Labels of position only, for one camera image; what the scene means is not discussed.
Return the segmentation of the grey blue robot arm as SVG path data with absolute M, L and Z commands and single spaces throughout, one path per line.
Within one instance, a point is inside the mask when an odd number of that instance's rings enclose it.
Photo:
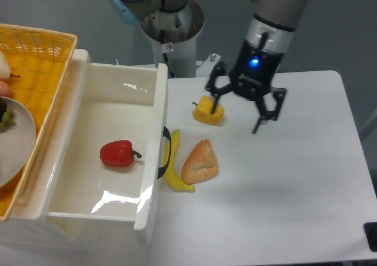
M 259 122 L 278 119 L 287 90 L 272 86 L 309 0 L 250 0 L 257 6 L 234 67 L 213 67 L 206 90 L 215 113 L 221 96 L 233 92 L 256 104 Z M 204 15 L 192 0 L 109 0 L 128 25 L 140 24 L 151 40 L 156 64 L 167 65 L 173 78 L 194 73 L 196 38 Z

